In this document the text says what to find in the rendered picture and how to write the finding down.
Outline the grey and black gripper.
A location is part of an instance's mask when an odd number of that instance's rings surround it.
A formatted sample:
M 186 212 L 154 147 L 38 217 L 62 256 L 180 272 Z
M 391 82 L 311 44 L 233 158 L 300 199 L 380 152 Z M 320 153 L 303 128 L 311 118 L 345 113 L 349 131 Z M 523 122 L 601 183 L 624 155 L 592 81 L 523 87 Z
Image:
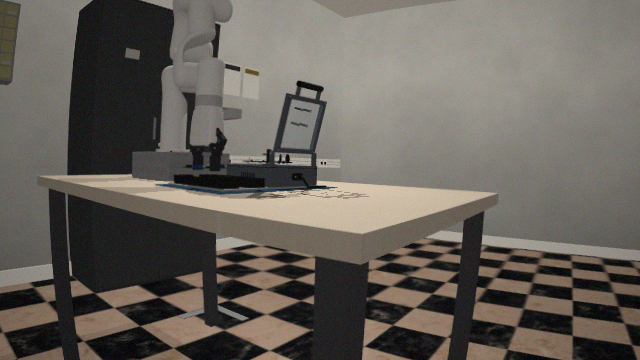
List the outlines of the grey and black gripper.
M 223 134 L 224 119 L 222 107 L 209 105 L 195 106 L 189 140 L 189 143 L 192 145 L 190 146 L 193 155 L 193 165 L 203 166 L 204 155 L 202 155 L 202 153 L 204 147 L 209 146 L 212 154 L 210 155 L 209 170 L 220 171 L 221 155 L 227 143 L 227 139 Z M 216 148 L 214 149 L 214 147 Z

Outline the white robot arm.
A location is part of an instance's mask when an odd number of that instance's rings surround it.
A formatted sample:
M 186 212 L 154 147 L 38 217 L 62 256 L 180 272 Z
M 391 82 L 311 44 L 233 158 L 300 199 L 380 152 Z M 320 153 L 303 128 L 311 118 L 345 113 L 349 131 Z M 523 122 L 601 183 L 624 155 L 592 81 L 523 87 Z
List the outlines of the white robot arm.
M 196 93 L 195 106 L 222 107 L 224 120 L 242 119 L 242 109 L 223 107 L 225 63 L 213 58 L 211 43 L 216 34 L 215 21 L 226 23 L 232 13 L 231 0 L 173 0 L 174 27 L 170 45 L 173 65 L 166 67 L 161 76 L 158 146 L 163 150 L 156 149 L 156 152 L 190 152 L 186 150 L 188 105 L 182 92 Z

